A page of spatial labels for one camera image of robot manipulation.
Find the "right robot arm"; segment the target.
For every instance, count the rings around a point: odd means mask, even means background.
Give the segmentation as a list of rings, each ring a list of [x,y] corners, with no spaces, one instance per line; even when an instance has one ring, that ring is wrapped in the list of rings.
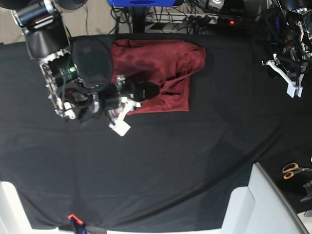
[[[124,75],[112,81],[109,48],[99,39],[71,39],[53,0],[28,0],[11,10],[21,28],[29,56],[38,61],[55,112],[81,125],[106,115],[109,127],[124,136],[126,115],[155,98],[160,87]]]

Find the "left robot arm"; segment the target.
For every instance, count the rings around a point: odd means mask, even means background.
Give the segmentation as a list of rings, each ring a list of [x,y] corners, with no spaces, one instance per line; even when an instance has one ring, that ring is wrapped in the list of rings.
[[[273,37],[272,58],[262,65],[287,83],[287,94],[300,98],[302,81],[312,71],[312,2],[273,0],[264,20]]]

